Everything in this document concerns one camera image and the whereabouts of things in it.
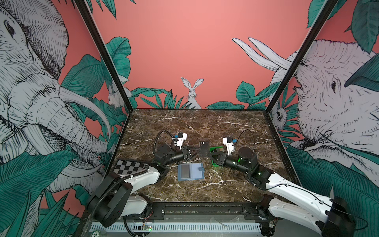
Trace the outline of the green plastic card tray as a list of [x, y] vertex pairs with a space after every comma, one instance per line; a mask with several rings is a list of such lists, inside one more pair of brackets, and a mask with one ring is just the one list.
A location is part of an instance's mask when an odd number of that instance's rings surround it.
[[227, 156], [227, 153], [224, 151], [224, 147], [211, 147], [209, 149], [209, 152], [211, 154], [211, 161], [213, 166], [223, 166], [225, 163], [225, 159]]

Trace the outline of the blue leather card holder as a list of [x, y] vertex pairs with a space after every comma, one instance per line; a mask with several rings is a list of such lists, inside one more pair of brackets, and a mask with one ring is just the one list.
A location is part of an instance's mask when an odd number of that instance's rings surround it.
[[[205, 169], [204, 169], [203, 163], [191, 163], [189, 165], [190, 165], [190, 179], [187, 181], [205, 179], [205, 176], [204, 176]], [[180, 165], [178, 166], [178, 181], [184, 181], [180, 179], [179, 174], [180, 174]]]

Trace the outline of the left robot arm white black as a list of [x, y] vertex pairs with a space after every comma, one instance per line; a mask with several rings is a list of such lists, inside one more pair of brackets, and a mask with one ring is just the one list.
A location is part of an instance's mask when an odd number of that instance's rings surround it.
[[146, 186], [164, 179], [169, 165], [187, 161], [191, 158], [190, 147], [183, 146], [174, 151], [168, 145], [162, 145], [154, 159], [147, 163], [137, 160], [120, 160], [114, 171], [108, 174], [86, 204], [92, 221], [109, 227], [121, 216], [142, 214], [148, 206], [148, 199], [131, 196]]

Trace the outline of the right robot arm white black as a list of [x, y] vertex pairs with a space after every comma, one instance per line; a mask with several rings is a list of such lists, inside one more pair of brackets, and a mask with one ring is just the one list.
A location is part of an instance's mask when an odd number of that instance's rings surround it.
[[217, 165], [239, 171], [246, 180], [262, 191], [269, 191], [253, 206], [252, 215], [263, 222], [263, 236], [271, 237], [275, 223], [286, 219], [307, 227], [323, 237], [352, 237], [356, 222], [347, 202], [341, 197], [329, 198], [311, 192], [261, 165], [252, 149], [243, 147], [238, 156], [215, 149], [207, 156]]

